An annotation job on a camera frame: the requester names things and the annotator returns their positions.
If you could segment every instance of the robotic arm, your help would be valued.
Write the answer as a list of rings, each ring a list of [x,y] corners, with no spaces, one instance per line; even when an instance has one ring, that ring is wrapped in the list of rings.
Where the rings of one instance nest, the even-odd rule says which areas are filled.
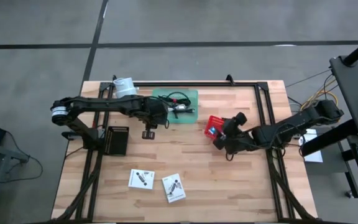
[[[277,124],[257,126],[241,131],[238,125],[245,124],[247,118],[243,113],[238,113],[232,119],[225,120],[223,131],[218,133],[213,144],[219,150],[225,148],[230,155],[243,150],[280,148],[290,142],[294,135],[305,134],[306,129],[316,124],[336,123],[342,115],[343,111],[338,109],[333,101],[321,100]]]
[[[120,112],[129,117],[136,117],[146,127],[142,134],[144,139],[154,139],[154,132],[158,124],[166,124],[168,109],[166,104],[152,96],[127,95],[120,99],[99,99],[99,98],[64,98],[57,100],[51,107],[52,122],[59,126],[68,126],[78,133],[84,142],[84,148],[100,146],[98,130],[89,128],[77,117],[83,112],[113,111]]]

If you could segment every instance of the wooden tabletop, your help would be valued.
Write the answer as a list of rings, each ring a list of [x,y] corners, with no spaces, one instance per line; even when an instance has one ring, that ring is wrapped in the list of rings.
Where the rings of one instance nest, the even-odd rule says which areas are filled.
[[[81,95],[97,97],[99,83],[84,82]],[[284,82],[268,81],[268,85],[276,122],[291,116]],[[142,87],[138,94],[151,95],[153,89]],[[260,125],[254,89],[192,89],[197,89],[199,94],[197,122],[171,124],[169,129],[159,126],[153,141],[141,138],[144,124],[136,118],[110,113],[110,126],[129,127],[129,142],[125,157],[103,157],[94,210],[95,222],[277,221],[265,151],[243,151],[228,162],[224,149],[217,150],[211,139],[204,135],[210,115],[231,118],[241,111],[248,119],[241,129]],[[262,101],[265,117],[268,118],[263,93]],[[83,113],[79,118],[91,126],[93,116],[94,113]],[[72,141],[67,153],[81,146],[82,141]],[[61,215],[78,193],[85,157],[86,150],[80,150],[65,161],[52,217]],[[316,217],[305,165],[296,146],[287,148],[284,161],[292,192]],[[154,189],[128,188],[131,169],[154,170]],[[168,203],[161,179],[176,173],[180,174],[186,199]],[[88,199],[85,200],[84,211],[88,210]]]

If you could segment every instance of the gray floor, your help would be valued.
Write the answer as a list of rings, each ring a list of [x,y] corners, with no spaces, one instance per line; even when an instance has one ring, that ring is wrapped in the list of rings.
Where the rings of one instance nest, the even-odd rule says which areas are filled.
[[[91,43],[102,0],[0,0],[0,44]],[[99,42],[358,40],[358,0],[110,0]],[[284,80],[328,69],[328,60],[357,46],[99,49],[90,80],[115,74],[135,80]],[[67,142],[50,121],[53,100],[78,94],[88,49],[0,50],[0,127],[39,158],[37,180],[6,184],[0,223],[40,222],[52,210]],[[291,86],[305,101],[329,74]],[[339,106],[350,118],[339,89]],[[358,181],[358,172],[352,165]],[[37,174],[30,163],[12,176]],[[358,223],[358,199],[343,196],[344,175],[310,175],[318,215]]]

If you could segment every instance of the small white box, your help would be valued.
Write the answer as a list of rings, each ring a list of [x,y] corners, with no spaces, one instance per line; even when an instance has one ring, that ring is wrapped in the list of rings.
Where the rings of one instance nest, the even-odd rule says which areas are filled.
[[[162,184],[164,185],[165,193],[167,195],[168,203],[183,199],[186,197],[185,189],[180,181],[179,174],[173,174],[169,177],[164,177],[162,179]]]
[[[154,183],[154,171],[148,170],[131,170],[131,176],[129,176],[128,187],[135,187],[140,189],[153,189]]]

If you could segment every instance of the white cup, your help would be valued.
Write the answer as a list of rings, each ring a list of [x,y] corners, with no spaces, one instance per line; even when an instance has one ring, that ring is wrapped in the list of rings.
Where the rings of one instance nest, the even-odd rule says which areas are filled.
[[[112,81],[116,86],[116,96],[121,98],[125,95],[136,95],[137,91],[132,82],[132,78],[118,78]]]

